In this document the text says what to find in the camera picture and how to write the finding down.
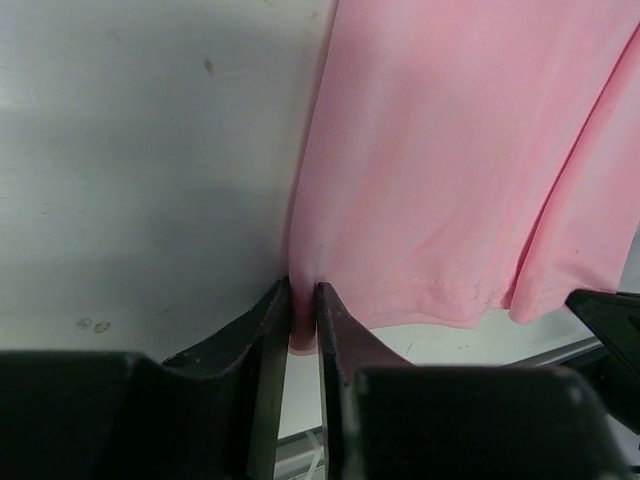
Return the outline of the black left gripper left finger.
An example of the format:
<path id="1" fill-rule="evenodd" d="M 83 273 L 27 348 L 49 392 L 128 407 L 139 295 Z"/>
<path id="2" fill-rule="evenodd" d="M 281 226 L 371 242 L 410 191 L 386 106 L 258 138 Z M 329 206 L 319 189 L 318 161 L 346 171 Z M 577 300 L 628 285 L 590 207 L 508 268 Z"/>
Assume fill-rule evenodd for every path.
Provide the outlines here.
<path id="1" fill-rule="evenodd" d="M 124 351 L 1 355 L 5 479 L 270 479 L 289 341 L 277 281 L 163 362 Z"/>

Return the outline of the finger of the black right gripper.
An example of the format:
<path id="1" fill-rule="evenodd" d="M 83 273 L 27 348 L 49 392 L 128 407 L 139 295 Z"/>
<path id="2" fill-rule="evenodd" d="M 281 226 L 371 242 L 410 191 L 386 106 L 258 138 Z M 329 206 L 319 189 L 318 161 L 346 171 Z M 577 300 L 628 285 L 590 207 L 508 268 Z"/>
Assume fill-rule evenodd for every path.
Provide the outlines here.
<path id="1" fill-rule="evenodd" d="M 639 296 L 576 290 L 565 305 L 601 345 L 565 363 L 598 393 L 609 414 L 639 432 Z"/>

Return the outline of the light pink t-shirt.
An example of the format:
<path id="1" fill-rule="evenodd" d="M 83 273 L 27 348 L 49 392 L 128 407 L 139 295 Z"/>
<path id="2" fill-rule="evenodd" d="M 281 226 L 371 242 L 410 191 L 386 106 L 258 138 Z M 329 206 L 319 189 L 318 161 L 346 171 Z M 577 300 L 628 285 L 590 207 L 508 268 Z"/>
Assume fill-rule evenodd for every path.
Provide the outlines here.
<path id="1" fill-rule="evenodd" d="M 293 206 L 313 290 L 370 328 L 520 324 L 618 288 L 639 223 L 635 1 L 341 1 Z"/>

